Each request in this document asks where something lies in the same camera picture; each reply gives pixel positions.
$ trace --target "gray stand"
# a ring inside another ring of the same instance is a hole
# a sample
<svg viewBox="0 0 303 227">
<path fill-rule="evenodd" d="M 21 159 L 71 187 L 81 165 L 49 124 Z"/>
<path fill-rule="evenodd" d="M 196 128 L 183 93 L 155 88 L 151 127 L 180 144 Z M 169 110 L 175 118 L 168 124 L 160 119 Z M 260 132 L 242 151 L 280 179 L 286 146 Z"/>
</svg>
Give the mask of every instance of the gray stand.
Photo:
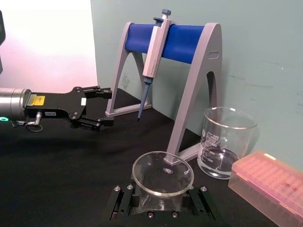
<svg viewBox="0 0 303 227">
<path fill-rule="evenodd" d="M 117 88 L 121 77 L 122 69 L 125 60 L 130 52 L 125 50 L 125 42 L 127 39 L 128 28 L 131 22 L 127 23 L 119 47 L 118 59 L 116 63 L 116 74 L 114 83 L 111 87 L 113 91 L 112 99 L 109 99 L 107 104 L 106 116 L 114 117 L 123 114 L 136 112 L 139 110 L 140 104 L 126 106 L 123 108 L 114 109 Z M 140 80 L 142 89 L 144 89 L 143 81 L 143 58 L 141 53 L 132 52 Z M 208 82 L 209 102 L 211 107 L 221 106 L 221 70 L 222 70 L 222 32 L 221 26 L 217 23 L 207 23 L 202 31 L 198 41 L 196 52 L 194 54 L 191 67 L 189 70 L 187 82 L 183 92 L 182 100 L 179 106 L 178 114 L 175 120 L 174 128 L 170 137 L 167 152 L 178 155 L 186 161 L 190 161 L 197 157 L 200 148 L 200 143 L 189 147 L 179 152 L 180 145 L 186 129 L 188 116 L 192 111 L 199 89 L 202 83 Z M 147 98 L 144 109 L 151 108 L 150 99 Z"/>
<path fill-rule="evenodd" d="M 189 70 L 187 82 L 171 133 L 167 152 L 177 155 L 185 161 L 197 157 L 200 143 L 179 152 L 186 129 L 188 116 L 192 111 L 202 83 L 208 82 L 209 102 L 211 107 L 221 103 L 221 70 L 222 70 L 222 32 L 217 23 L 205 25 Z"/>
</svg>

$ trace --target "pink box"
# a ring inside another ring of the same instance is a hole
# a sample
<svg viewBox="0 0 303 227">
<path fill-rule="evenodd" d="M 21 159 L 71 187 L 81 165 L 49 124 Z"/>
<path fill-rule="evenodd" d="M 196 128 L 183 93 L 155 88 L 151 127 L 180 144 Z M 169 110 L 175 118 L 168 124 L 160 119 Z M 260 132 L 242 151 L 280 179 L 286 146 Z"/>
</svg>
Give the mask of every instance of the pink box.
<svg viewBox="0 0 303 227">
<path fill-rule="evenodd" d="M 303 173 L 256 151 L 235 162 L 228 186 L 281 227 L 303 227 Z"/>
</svg>

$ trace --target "black holder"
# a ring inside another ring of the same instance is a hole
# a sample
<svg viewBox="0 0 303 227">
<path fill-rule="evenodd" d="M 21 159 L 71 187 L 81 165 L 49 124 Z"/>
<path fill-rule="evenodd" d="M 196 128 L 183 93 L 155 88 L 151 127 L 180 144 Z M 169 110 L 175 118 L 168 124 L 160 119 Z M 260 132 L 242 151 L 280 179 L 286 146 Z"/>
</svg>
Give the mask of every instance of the black holder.
<svg viewBox="0 0 303 227">
<path fill-rule="evenodd" d="M 150 210 L 133 214 L 139 206 L 136 183 L 116 186 L 102 215 L 102 227 L 231 227 L 223 223 L 206 187 L 192 187 L 183 194 L 179 211 Z"/>
</svg>

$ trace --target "glass beaker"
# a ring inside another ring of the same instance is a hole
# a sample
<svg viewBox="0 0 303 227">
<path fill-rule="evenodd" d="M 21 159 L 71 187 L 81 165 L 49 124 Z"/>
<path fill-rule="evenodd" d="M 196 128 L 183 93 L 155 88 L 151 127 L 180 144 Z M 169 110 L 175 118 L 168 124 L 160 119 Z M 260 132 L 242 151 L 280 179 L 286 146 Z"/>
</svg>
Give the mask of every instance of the glass beaker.
<svg viewBox="0 0 303 227">
<path fill-rule="evenodd" d="M 246 154 L 257 123 L 249 114 L 228 107 L 208 108 L 204 115 L 198 166 L 209 176 L 229 179 L 233 163 Z"/>
<path fill-rule="evenodd" d="M 136 194 L 139 194 L 136 213 L 150 210 L 180 211 L 182 194 L 194 181 L 194 172 L 186 161 L 162 151 L 140 156 L 133 164 L 132 174 L 137 184 Z"/>
</svg>

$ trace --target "pipette stand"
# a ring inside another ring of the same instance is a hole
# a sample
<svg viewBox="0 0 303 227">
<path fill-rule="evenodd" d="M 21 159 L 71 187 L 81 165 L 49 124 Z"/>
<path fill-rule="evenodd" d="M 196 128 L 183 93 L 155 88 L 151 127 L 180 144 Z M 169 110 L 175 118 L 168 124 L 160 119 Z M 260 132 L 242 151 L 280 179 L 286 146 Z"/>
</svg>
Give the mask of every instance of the pipette stand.
<svg viewBox="0 0 303 227">
<path fill-rule="evenodd" d="M 197 94 L 203 83 L 208 82 L 211 107 L 221 106 L 222 31 L 217 23 L 207 23 L 196 46 L 187 82 L 178 109 L 167 152 L 190 161 L 197 157 L 201 149 L 197 143 L 181 152 L 180 145 L 186 129 L 188 117 L 193 109 Z"/>
<path fill-rule="evenodd" d="M 131 22 L 126 24 L 119 47 L 116 74 L 111 87 L 113 92 L 112 99 L 109 100 L 106 110 L 106 116 L 109 117 L 135 112 L 138 111 L 140 107 L 138 104 L 114 109 L 122 68 L 130 53 L 132 53 L 135 58 L 142 89 L 144 89 L 142 53 L 147 53 L 148 51 L 153 25 L 132 24 Z M 179 149 L 188 117 L 203 83 L 206 81 L 208 83 L 210 107 L 222 105 L 222 31 L 220 24 L 207 23 L 205 26 L 171 25 L 166 37 L 162 57 L 191 64 L 167 148 L 167 152 L 178 155 L 186 161 L 190 161 L 197 157 L 197 153 L 199 149 L 201 149 L 200 143 L 181 152 L 179 152 Z M 148 97 L 144 109 L 151 107 L 152 105 Z"/>
<path fill-rule="evenodd" d="M 119 46 L 119 51 L 118 51 L 118 58 L 117 58 L 117 63 L 116 63 L 116 72 L 115 72 L 115 78 L 114 78 L 114 83 L 111 87 L 112 90 L 112 99 L 108 100 L 107 103 L 107 109 L 105 112 L 105 115 L 107 117 L 115 117 L 115 116 L 120 116 L 123 114 L 129 114 L 132 112 L 136 112 L 139 110 L 140 108 L 140 104 L 136 104 L 136 105 L 130 105 L 130 106 L 125 106 L 125 107 L 121 107 L 121 108 L 117 108 L 114 109 L 114 104 L 115 104 L 115 100 L 116 100 L 116 95 L 117 95 L 117 89 L 118 89 L 118 84 L 121 78 L 121 73 L 122 73 L 122 69 L 124 67 L 125 61 L 128 57 L 128 55 L 131 53 L 134 57 L 134 60 L 136 62 L 136 66 L 139 72 L 139 77 L 140 77 L 140 81 L 141 81 L 141 86 L 142 86 L 142 90 L 144 90 L 144 77 L 142 75 L 143 73 L 143 69 L 144 69 L 144 63 L 143 63 L 143 56 L 142 53 L 140 52 L 133 52 L 133 51 L 128 51 L 125 49 L 125 43 L 127 41 L 127 37 L 128 37 L 128 30 L 130 25 L 132 24 L 132 22 L 128 22 L 123 30 L 122 33 L 122 38 L 120 41 L 120 46 Z M 151 108 L 151 102 L 150 102 L 150 97 L 148 96 L 146 99 L 146 102 L 144 104 L 144 109 L 149 109 Z"/>
</svg>

